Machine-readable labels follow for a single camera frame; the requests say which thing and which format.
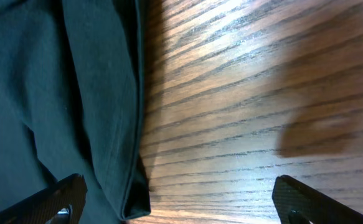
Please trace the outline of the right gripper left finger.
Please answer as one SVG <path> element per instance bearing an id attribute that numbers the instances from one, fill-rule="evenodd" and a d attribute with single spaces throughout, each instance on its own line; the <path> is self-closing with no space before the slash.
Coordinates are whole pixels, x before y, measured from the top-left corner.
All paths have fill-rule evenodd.
<path id="1" fill-rule="evenodd" d="M 0 224 L 78 224 L 86 203 L 87 185 L 72 174 L 0 212 Z"/>

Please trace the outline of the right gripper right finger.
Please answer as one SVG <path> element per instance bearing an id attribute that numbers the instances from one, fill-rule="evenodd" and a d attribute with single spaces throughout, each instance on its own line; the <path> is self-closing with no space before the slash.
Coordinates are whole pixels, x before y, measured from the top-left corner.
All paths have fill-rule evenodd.
<path id="1" fill-rule="evenodd" d="M 363 214 L 288 175 L 276 178 L 272 200 L 281 224 L 363 224 Z"/>

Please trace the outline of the black t-shirt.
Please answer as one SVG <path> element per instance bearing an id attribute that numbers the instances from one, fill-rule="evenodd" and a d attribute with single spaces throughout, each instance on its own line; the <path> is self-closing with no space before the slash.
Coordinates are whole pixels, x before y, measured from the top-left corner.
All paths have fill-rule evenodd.
<path id="1" fill-rule="evenodd" d="M 0 212 L 69 175 L 82 223 L 150 213 L 143 1 L 0 1 Z"/>

